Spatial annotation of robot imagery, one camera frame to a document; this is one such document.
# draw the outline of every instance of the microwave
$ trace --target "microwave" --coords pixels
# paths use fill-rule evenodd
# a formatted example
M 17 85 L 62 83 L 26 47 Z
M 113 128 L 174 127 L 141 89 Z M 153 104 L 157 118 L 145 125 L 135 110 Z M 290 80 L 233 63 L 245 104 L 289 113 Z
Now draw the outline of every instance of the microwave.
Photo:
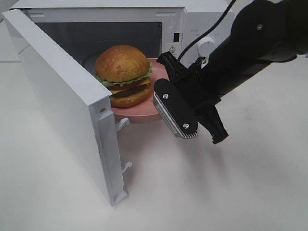
M 107 201 L 127 196 L 110 91 L 83 62 L 117 44 L 157 58 L 178 57 L 227 8 L 224 0 L 20 0 L 4 20 L 41 109 L 78 157 Z M 194 45 L 181 62 L 190 66 L 209 55 L 230 34 L 234 13 Z

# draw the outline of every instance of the bolt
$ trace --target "bolt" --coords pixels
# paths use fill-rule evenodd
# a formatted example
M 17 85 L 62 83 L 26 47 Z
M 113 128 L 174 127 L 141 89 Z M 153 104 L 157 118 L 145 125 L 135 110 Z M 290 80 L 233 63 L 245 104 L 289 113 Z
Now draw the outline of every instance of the bolt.
M 262 24 L 257 25 L 257 30 L 262 30 L 262 28 L 263 28 Z
M 189 124 L 183 124 L 183 128 L 184 129 L 188 129 L 189 128 Z
M 164 95 L 163 95 L 163 99 L 164 99 L 164 100 L 167 100 L 168 98 L 169 98 L 169 95 L 168 95 L 168 94 L 164 94 Z

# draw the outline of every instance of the open microwave door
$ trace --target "open microwave door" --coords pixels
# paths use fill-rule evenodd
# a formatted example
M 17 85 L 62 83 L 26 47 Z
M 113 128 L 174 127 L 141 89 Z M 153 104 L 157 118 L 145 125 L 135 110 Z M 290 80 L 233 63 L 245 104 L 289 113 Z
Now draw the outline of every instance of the open microwave door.
M 113 205 L 127 194 L 111 93 L 23 12 L 3 15 L 42 111 Z

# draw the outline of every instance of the pink plate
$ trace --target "pink plate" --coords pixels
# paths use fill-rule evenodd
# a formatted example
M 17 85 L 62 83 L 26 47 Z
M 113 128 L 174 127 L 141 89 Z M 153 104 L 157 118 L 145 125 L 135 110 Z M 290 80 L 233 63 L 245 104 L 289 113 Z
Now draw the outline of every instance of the pink plate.
M 148 58 L 153 65 L 153 72 L 150 76 L 151 87 L 153 89 L 154 83 L 160 78 L 168 78 L 168 74 L 165 70 L 164 65 L 159 64 L 155 58 Z M 154 89 L 152 94 L 143 102 L 127 108 L 115 108 L 112 110 L 115 114 L 115 119 L 117 121 L 127 117 L 133 124 L 149 123 L 161 119 L 160 114 L 152 103 L 154 95 Z

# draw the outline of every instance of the hamburger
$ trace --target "hamburger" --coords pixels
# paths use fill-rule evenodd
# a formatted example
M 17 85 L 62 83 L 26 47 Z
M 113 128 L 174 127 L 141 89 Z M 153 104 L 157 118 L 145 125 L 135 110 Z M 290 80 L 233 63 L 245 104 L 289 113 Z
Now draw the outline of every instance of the hamburger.
M 96 78 L 112 95 L 112 107 L 131 107 L 152 93 L 149 80 L 152 65 L 146 56 L 130 45 L 105 50 L 95 62 Z

